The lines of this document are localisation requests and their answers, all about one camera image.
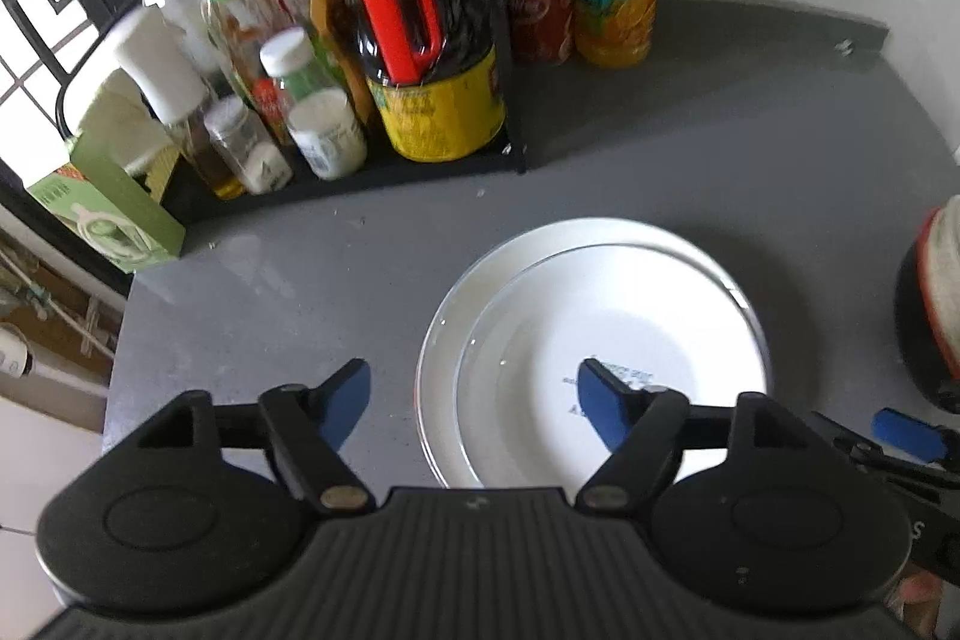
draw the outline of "window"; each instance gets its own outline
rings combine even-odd
[[[97,37],[80,1],[70,1],[59,12],[48,0],[19,3],[66,71],[76,66]],[[25,186],[66,161],[54,126],[58,92],[59,82],[0,6],[0,158]]]

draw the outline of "black ribbed surface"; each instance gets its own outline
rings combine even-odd
[[[558,490],[401,489],[375,514],[320,528],[293,568],[238,605],[136,624],[74,608],[44,640],[748,640],[909,638],[876,605],[775,622],[685,592],[624,522]]]

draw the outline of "red bottle handle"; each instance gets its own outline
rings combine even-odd
[[[387,74],[398,85],[421,81],[443,49],[443,30],[436,2],[416,0],[416,3],[426,23],[427,46],[414,50],[403,23],[400,0],[363,0]]]

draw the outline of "yellow label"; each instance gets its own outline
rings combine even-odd
[[[455,161],[486,145],[500,130],[506,107],[491,47],[476,66],[429,85],[392,88],[369,81],[390,142],[411,161]]]

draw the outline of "soy sauce bottle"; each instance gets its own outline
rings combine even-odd
[[[394,148],[462,158],[503,124],[487,0],[347,0],[357,49]]]

